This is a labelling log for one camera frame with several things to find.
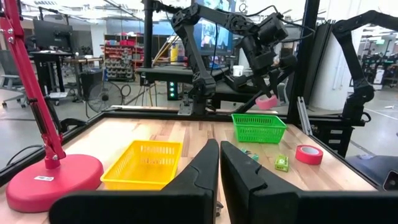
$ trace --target red lamp base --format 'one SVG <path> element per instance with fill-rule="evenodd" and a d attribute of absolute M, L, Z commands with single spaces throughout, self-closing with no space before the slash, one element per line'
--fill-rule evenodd
<path fill-rule="evenodd" d="M 19 172 L 8 183 L 7 202 L 18 212 L 46 212 L 67 193 L 96 190 L 103 172 L 102 163 L 87 155 L 68 155 L 55 169 L 46 169 L 44 161 L 40 161 Z"/>

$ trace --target fan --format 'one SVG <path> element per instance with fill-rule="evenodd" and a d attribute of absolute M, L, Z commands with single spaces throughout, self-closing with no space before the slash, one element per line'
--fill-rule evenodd
<path fill-rule="evenodd" d="M 86 103 L 93 111 L 99 113 L 112 105 L 122 105 L 123 99 L 122 91 L 116 84 L 104 81 L 91 87 Z"/>

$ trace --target white sticker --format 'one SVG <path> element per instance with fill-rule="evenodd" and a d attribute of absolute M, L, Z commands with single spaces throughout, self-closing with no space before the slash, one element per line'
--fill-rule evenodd
<path fill-rule="evenodd" d="M 54 177 L 37 176 L 34 179 L 35 180 L 52 181 L 54 179 Z"/>

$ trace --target pink tape roll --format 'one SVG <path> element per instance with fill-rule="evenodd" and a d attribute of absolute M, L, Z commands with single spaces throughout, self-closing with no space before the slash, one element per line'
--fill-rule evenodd
<path fill-rule="evenodd" d="M 256 104 L 260 110 L 269 110 L 278 105 L 278 99 L 275 95 L 273 95 L 271 98 L 268 98 L 267 95 L 262 95 L 257 97 Z"/>

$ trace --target red lamp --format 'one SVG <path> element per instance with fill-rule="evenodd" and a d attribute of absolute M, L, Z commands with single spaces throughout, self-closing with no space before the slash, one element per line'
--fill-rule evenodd
<path fill-rule="evenodd" d="M 62 133 L 56 132 L 25 49 L 20 6 L 17 2 L 20 3 L 4 0 L 4 12 L 0 12 L 1 31 L 8 41 L 30 107 L 42 133 L 45 159 L 15 175 L 8 183 L 6 197 L 10 208 L 19 212 L 45 212 L 58 198 L 69 192 L 97 189 L 101 184 L 103 166 L 92 156 L 67 156 L 63 151 Z"/>

